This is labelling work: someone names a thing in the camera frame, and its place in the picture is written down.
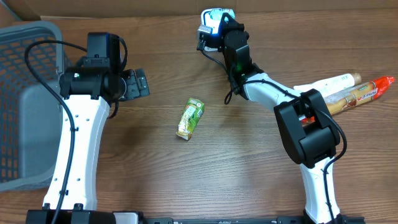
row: green juice box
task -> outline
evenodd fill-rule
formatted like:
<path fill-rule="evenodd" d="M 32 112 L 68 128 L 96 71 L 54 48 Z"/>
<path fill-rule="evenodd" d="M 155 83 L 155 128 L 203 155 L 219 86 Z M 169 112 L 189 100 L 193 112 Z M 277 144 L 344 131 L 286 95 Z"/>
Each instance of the green juice box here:
<path fill-rule="evenodd" d="M 205 112 L 205 104 L 198 99 L 189 98 L 176 134 L 185 140 L 189 140 L 203 112 Z"/>

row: cardboard box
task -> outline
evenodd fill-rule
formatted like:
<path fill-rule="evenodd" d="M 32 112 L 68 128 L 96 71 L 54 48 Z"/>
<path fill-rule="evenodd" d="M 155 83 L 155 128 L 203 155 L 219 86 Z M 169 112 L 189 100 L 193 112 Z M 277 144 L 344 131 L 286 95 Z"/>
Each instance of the cardboard box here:
<path fill-rule="evenodd" d="M 137 17 L 200 14 L 211 7 L 241 12 L 397 8 L 396 0 L 4 0 L 24 20 L 53 17 Z"/>
<path fill-rule="evenodd" d="M 16 20 L 11 13 L 2 4 L 0 4 L 0 28 L 11 26 L 15 21 Z"/>

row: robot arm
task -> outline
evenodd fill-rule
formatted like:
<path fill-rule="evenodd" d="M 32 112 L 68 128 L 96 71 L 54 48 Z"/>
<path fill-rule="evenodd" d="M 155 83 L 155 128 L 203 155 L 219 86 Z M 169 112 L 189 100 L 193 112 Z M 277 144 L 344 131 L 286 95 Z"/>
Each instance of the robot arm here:
<path fill-rule="evenodd" d="M 120 42 L 125 48 L 123 62 L 120 59 Z M 149 95 L 145 73 L 142 69 L 124 70 L 126 44 L 114 34 L 89 33 L 87 46 L 87 57 L 81 60 L 83 64 L 67 68 L 60 77 L 60 95 L 75 124 L 74 144 L 71 141 L 71 122 L 64 108 L 57 163 L 44 198 L 43 210 L 29 210 L 26 223 L 65 223 L 68 220 L 72 223 L 97 223 L 98 220 L 103 223 L 138 223 L 138 214 L 134 212 L 95 211 L 95 182 L 101 135 L 109 108 L 114 103 L 117 111 L 119 101 Z M 68 164 L 70 148 L 73 149 L 73 157 L 72 163 Z M 63 192 L 66 167 L 69 165 L 66 190 Z"/>
<path fill-rule="evenodd" d="M 244 31 L 244 25 L 237 23 L 228 13 L 221 17 L 216 34 L 210 27 L 201 25 L 197 37 L 197 50 L 210 47 L 223 53 L 228 80 L 236 95 L 274 111 L 285 150 L 295 163 L 300 164 L 307 197 L 306 220 L 316 224 L 329 223 L 340 217 L 333 187 L 333 166 L 327 168 L 326 176 L 330 204 L 326 199 L 323 178 L 326 165 L 336 154 L 335 146 L 340 143 L 340 136 L 333 124 L 320 114 L 322 111 L 330 116 L 321 94 L 316 90 L 302 93 L 269 78 L 251 61 L 247 44 L 249 34 Z M 316 122 L 302 127 L 299 117 L 303 116 L 314 116 Z"/>

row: wooden table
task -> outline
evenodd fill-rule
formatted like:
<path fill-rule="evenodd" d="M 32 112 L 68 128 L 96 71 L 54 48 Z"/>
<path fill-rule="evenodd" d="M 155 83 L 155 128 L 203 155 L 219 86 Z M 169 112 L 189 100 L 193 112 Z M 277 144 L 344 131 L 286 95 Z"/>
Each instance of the wooden table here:
<path fill-rule="evenodd" d="M 251 57 L 287 86 L 346 72 L 364 81 L 398 72 L 398 9 L 238 14 Z M 300 215 L 305 192 L 274 114 L 234 96 L 224 71 L 196 51 L 199 16 L 55 21 L 64 40 L 86 34 L 126 40 L 127 68 L 145 68 L 150 96 L 122 103 L 107 121 L 97 168 L 98 210 L 148 217 L 270 218 Z M 82 52 L 65 47 L 76 61 Z M 221 54 L 211 54 L 222 60 Z M 336 200 L 367 223 L 398 222 L 398 83 L 379 100 L 334 116 L 348 138 L 335 164 Z M 193 138 L 175 132 L 189 97 L 206 109 Z M 0 222 L 24 223 L 47 189 L 0 194 Z"/>

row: gray basket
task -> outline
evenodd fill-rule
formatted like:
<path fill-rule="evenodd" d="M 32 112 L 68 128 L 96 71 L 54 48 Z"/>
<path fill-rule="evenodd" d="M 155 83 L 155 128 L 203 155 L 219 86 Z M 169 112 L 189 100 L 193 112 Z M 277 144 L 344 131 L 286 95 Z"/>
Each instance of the gray basket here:
<path fill-rule="evenodd" d="M 38 40 L 62 40 L 51 22 L 0 29 L 0 192 L 46 187 L 53 176 L 62 113 L 56 99 L 28 71 L 24 53 Z M 34 47 L 29 60 L 59 93 L 58 74 L 70 62 L 61 44 Z"/>

